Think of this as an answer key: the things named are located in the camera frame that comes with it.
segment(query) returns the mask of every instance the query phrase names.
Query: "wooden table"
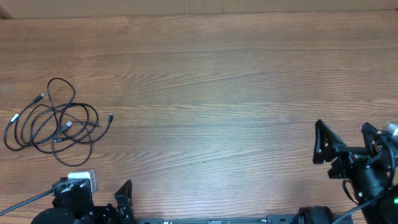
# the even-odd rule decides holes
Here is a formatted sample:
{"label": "wooden table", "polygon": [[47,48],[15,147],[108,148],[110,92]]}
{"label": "wooden table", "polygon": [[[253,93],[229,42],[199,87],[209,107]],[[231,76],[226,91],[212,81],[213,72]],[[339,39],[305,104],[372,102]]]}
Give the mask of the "wooden table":
{"label": "wooden table", "polygon": [[[262,217],[312,205],[342,213],[354,204],[328,178],[329,164],[312,164],[314,124],[324,119],[362,146],[362,123],[398,120],[397,24],[397,11],[0,21],[1,132],[62,77],[102,124],[114,114],[79,167],[98,172],[97,205],[115,205],[131,179],[138,218]],[[71,93],[57,83],[51,91],[55,104]],[[34,148],[0,152],[1,210],[75,170]],[[86,153],[78,146],[63,158]],[[0,222],[30,223],[51,201]]]}

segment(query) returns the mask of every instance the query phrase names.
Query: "coiled cable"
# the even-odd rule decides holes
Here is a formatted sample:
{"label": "coiled cable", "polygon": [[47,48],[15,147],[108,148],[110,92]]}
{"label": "coiled cable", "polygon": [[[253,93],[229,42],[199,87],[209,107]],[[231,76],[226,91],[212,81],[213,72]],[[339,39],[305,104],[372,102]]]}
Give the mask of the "coiled cable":
{"label": "coiled cable", "polygon": [[[54,80],[61,80],[63,82],[65,82],[66,84],[69,85],[69,87],[72,89],[73,94],[72,97],[70,98],[70,100],[68,101],[68,103],[64,103],[61,105],[57,105],[54,106],[52,98],[51,98],[51,94],[50,94],[50,84],[54,81]],[[19,114],[15,114],[14,117],[10,120],[10,122],[8,123],[8,125],[6,126],[5,130],[4,130],[4,144],[6,145],[6,147],[12,151],[20,151],[23,150],[26,147],[30,147],[30,146],[34,146],[38,151],[46,153],[46,154],[53,154],[54,158],[56,158],[56,160],[58,160],[60,163],[62,163],[65,166],[70,166],[70,167],[77,167],[77,166],[81,166],[83,165],[85,162],[88,161],[88,159],[90,158],[91,154],[93,153],[93,144],[97,141],[99,141],[107,132],[109,127],[111,126],[112,120],[113,120],[113,114],[109,115],[109,119],[108,119],[108,125],[106,127],[106,129],[95,139],[92,139],[91,137],[91,133],[95,130],[96,127],[101,126],[98,121],[99,121],[99,117],[98,117],[98,113],[97,111],[91,106],[88,105],[86,103],[74,103],[72,102],[73,99],[75,98],[76,95],[76,90],[75,88],[72,86],[72,84],[70,84],[68,81],[62,79],[62,78],[53,78],[51,79],[48,83],[47,83],[47,94],[49,96],[49,100],[50,100],[50,106],[44,105],[44,104],[39,104],[37,105],[27,116],[26,120],[24,121],[24,123],[22,124],[21,127],[21,133],[19,135],[20,139],[18,139],[18,133],[17,133],[17,127],[19,124],[19,118],[22,116],[23,113],[25,113],[25,111],[27,109],[29,109],[30,107],[32,107],[34,104],[38,103],[41,99],[44,98],[45,94],[41,94],[39,96],[37,96],[33,102],[31,102],[29,105],[27,105]],[[72,116],[68,113],[66,113],[66,110],[69,108],[72,108],[74,106],[78,106],[78,107],[82,107],[84,109],[84,111],[86,112],[86,121],[80,121],[78,118],[76,118],[75,116]],[[37,110],[37,108],[40,107],[45,107],[47,108],[46,110],[40,112],[38,115],[36,115],[34,118],[32,118],[32,121],[30,122],[30,128],[29,128],[29,140],[27,140],[27,138],[24,136],[24,128],[28,122],[28,120],[31,119],[32,115],[34,114],[34,112]],[[96,116],[96,120],[95,122],[91,122],[90,121],[90,112],[89,110],[94,111],[94,114]],[[43,116],[49,115],[48,118],[45,119],[45,121],[43,123],[41,123],[39,125],[39,127],[34,131],[34,125],[37,122],[37,120]],[[64,125],[62,125],[62,119],[64,118],[64,116],[68,116],[69,118],[71,118],[73,120],[72,121],[68,121],[66,122]],[[54,118],[55,123],[56,123],[56,127],[54,129],[54,132],[52,134],[50,134],[49,136],[43,138],[43,139],[39,139],[36,140],[37,135],[40,133],[40,131],[42,130],[42,128],[45,126],[45,124],[50,121],[50,119]],[[11,127],[11,124],[15,123],[14,126],[14,139],[15,142],[19,145],[19,147],[14,148],[11,147],[10,145],[8,145],[7,143],[7,132],[9,130],[9,128]],[[82,126],[82,128],[77,131],[75,134],[67,134],[68,129],[71,125],[73,124],[80,124]],[[82,137],[78,137],[81,133],[85,132],[84,135],[82,135]],[[55,143],[57,142],[64,142],[67,140],[71,140],[72,143],[61,148],[61,149],[57,149],[55,150]],[[41,149],[39,146],[42,144],[45,144],[46,142],[51,141],[51,151],[45,151],[43,149]],[[74,146],[75,144],[89,144],[90,145],[90,151],[89,154],[87,156],[87,158],[79,163],[79,164],[67,164],[66,162],[63,162],[57,155],[57,153],[62,152],[72,146]]]}

